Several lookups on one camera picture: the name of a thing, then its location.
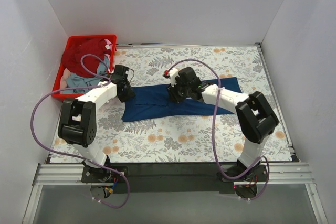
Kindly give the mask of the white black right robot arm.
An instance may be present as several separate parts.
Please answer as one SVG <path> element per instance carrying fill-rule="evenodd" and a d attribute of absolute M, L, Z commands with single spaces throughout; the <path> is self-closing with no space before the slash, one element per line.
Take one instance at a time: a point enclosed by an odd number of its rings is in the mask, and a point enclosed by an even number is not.
<path fill-rule="evenodd" d="M 201 81 L 191 67 L 182 70 L 171 68 L 163 76 L 170 79 L 168 91 L 172 101 L 180 103 L 192 99 L 237 115 L 245 136 L 243 151 L 237 160 L 237 173 L 242 180 L 251 180 L 257 174 L 256 160 L 261 157 L 267 139 L 279 124 L 265 96 L 259 91 L 239 93 L 222 88 L 219 83 Z"/>

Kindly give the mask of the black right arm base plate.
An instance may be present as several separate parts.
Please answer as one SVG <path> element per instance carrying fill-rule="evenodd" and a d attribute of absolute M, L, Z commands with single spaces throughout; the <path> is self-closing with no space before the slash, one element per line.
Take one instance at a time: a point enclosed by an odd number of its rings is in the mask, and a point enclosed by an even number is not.
<path fill-rule="evenodd" d="M 245 169 L 242 166 L 235 164 L 222 164 L 221 169 L 228 177 L 236 177 L 240 175 Z M 251 170 L 249 170 L 244 176 L 236 179 L 239 182 L 261 181 L 264 182 L 267 178 L 267 168 L 265 165 L 257 164 Z"/>

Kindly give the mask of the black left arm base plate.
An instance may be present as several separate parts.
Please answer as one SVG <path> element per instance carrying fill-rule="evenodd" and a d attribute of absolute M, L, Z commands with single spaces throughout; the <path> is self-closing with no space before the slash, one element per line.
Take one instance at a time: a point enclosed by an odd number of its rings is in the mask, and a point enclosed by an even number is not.
<path fill-rule="evenodd" d="M 118 182 L 124 182 L 124 179 L 118 173 L 100 167 L 84 165 L 81 177 L 82 183 L 114 183 L 117 180 Z"/>

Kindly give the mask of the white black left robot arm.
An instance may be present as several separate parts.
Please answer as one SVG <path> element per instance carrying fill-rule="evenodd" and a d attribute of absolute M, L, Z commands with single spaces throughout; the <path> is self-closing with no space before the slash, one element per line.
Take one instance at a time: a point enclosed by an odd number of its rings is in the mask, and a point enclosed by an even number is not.
<path fill-rule="evenodd" d="M 114 98 L 125 103 L 135 97 L 128 80 L 132 69 L 116 65 L 111 82 L 100 82 L 96 88 L 75 99 L 65 99 L 61 107 L 58 136 L 74 148 L 84 158 L 84 163 L 94 167 L 93 175 L 100 182 L 111 178 L 112 170 L 107 163 L 107 155 L 95 141 L 97 135 L 97 111 Z"/>

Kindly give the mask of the blue Mickey Mouse t-shirt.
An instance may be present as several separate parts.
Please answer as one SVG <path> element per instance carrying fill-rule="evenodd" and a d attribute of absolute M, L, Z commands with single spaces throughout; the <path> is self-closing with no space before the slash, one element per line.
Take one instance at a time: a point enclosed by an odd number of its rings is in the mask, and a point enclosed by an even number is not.
<path fill-rule="evenodd" d="M 157 119 L 176 115 L 213 115 L 214 105 L 192 99 L 170 101 L 167 84 L 134 87 L 135 97 L 124 103 L 123 122 Z"/>

